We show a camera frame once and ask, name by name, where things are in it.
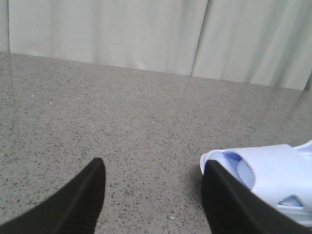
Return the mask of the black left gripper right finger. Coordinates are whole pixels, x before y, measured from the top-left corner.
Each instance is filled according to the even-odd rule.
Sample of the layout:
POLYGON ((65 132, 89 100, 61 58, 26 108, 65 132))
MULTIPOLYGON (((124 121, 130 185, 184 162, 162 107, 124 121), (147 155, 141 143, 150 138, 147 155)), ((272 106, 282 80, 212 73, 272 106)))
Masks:
POLYGON ((214 234, 311 233, 250 192, 215 160, 205 164, 203 208, 214 234))

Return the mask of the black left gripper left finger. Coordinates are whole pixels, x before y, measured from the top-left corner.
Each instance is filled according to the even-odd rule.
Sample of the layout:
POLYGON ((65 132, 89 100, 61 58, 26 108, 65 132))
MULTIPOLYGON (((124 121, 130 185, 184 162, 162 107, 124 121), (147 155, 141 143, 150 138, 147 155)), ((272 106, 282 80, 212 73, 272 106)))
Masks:
POLYGON ((93 234, 103 207, 105 166, 94 158, 70 182, 26 213, 4 223, 2 234, 93 234))

